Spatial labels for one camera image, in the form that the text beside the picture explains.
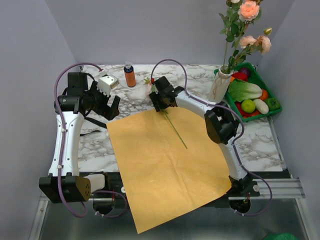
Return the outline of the black ribbon with gold text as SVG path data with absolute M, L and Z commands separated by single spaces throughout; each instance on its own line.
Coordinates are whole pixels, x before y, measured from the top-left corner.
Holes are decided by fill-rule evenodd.
M 86 121 L 88 121 L 88 122 L 100 127 L 100 128 L 107 129 L 107 125 L 104 122 L 101 122 L 101 121 L 96 120 L 96 119 L 91 118 L 91 117 L 85 117 L 84 119 Z M 79 136 L 83 137 L 83 136 L 86 136 L 86 135 L 89 135 L 89 134 L 100 133 L 100 132 L 101 132 L 101 130 L 96 129 L 96 130 L 93 130 L 91 132 L 81 133 Z

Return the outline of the orange wrapping paper sheet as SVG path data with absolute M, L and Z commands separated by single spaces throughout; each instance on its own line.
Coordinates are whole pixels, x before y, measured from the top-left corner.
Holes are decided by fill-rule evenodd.
M 167 109 L 187 149 L 162 112 L 148 110 L 107 124 L 138 233 L 202 207 L 231 188 L 229 168 L 205 121 Z

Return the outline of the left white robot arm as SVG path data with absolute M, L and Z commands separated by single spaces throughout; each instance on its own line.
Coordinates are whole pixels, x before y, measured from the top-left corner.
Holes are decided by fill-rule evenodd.
M 78 150 L 88 113 L 94 112 L 108 121 L 119 115 L 120 97 L 115 96 L 108 105 L 111 90 L 119 80 L 102 73 L 88 84 L 89 77 L 85 72 L 68 73 L 67 88 L 57 97 L 58 103 L 54 106 L 57 120 L 54 156 L 48 176 L 39 179 L 39 188 L 54 204 L 86 202 L 93 192 L 104 198 L 111 191 L 106 174 L 80 175 Z

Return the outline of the white ceramic vase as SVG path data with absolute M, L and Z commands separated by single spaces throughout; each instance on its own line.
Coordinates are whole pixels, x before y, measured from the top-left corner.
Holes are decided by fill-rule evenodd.
M 208 95 L 208 100 L 210 102 L 219 103 L 223 100 L 231 82 L 232 74 L 233 71 L 229 71 L 226 65 L 223 65 L 218 69 Z

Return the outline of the orange spray bottle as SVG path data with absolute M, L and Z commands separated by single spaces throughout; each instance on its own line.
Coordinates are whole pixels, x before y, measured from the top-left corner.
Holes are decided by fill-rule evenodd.
M 130 88 L 134 87 L 136 85 L 134 67 L 129 61 L 126 61 L 123 70 L 127 86 Z

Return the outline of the green lettuce toy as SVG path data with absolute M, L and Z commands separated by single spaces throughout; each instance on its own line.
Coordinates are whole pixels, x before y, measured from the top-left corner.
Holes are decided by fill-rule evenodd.
M 253 83 L 235 79 L 228 87 L 228 93 L 235 102 L 247 99 L 258 99 L 262 95 L 262 89 Z

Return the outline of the red tomato toy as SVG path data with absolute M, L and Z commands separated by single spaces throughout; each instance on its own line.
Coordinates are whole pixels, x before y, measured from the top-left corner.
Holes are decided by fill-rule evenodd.
M 258 116 L 261 114 L 258 110 L 255 110 L 252 113 L 247 113 L 247 112 L 243 111 L 243 109 L 241 107 L 242 104 L 240 102 L 235 102 L 235 105 L 236 105 L 238 111 L 240 112 L 241 116 L 245 119 L 250 118 L 250 117 L 255 117 L 255 116 Z

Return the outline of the red pepper toy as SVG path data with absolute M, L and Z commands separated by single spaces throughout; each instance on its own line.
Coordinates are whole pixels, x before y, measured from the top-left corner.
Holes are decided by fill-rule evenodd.
M 231 75 L 234 79 L 242 80 L 247 82 L 248 81 L 248 76 L 245 73 L 242 72 L 235 72 Z

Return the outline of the purple onion toy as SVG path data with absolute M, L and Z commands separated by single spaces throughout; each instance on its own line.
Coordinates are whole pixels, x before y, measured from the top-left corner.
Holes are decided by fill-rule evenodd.
M 247 67 L 242 67 L 238 70 L 239 73 L 245 74 L 248 78 L 251 76 L 251 70 Z

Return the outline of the green plastic tray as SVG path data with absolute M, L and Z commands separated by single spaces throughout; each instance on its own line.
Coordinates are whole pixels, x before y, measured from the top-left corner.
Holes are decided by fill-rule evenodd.
M 209 91 L 210 101 L 226 100 L 244 122 L 267 117 L 282 111 L 278 99 L 263 82 L 254 66 L 241 63 L 230 74 L 214 70 Z

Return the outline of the white radish toy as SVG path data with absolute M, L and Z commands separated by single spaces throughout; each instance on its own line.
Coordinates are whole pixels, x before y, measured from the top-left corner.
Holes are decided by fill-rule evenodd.
M 254 99 L 255 108 L 263 115 L 269 112 L 268 105 L 261 99 Z

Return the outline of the orange fruit toy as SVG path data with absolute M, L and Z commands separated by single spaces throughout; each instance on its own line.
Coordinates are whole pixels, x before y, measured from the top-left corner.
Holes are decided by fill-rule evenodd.
M 265 90 L 265 89 L 262 89 L 262 94 L 259 97 L 259 99 L 262 100 L 262 101 L 265 101 L 266 99 L 268 99 L 268 97 L 269 97 L 268 91 Z

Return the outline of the green pepper toy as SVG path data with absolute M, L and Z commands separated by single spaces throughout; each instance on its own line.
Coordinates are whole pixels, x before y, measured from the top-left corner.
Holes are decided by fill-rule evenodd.
M 269 111 L 278 110 L 281 107 L 280 102 L 276 98 L 267 98 L 265 101 Z

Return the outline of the green cloth object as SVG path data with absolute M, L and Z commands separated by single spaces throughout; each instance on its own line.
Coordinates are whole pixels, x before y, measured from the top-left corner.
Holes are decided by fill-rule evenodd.
M 266 235 L 263 240 L 298 240 L 296 236 L 291 233 L 270 233 Z

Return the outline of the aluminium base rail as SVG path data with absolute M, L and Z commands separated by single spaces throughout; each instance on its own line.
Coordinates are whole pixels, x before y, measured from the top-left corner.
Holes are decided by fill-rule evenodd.
M 265 173 L 250 190 L 249 211 L 240 215 L 230 202 L 245 194 L 226 194 L 209 202 L 212 191 L 196 181 L 184 194 L 183 185 L 137 182 L 125 190 L 128 201 L 115 199 L 115 208 L 101 217 L 93 204 L 108 205 L 110 194 L 94 194 L 85 203 L 83 218 L 72 215 L 61 203 L 42 196 L 31 240 L 262 240 L 270 234 L 290 233 L 309 239 L 297 199 L 304 197 L 298 179 Z

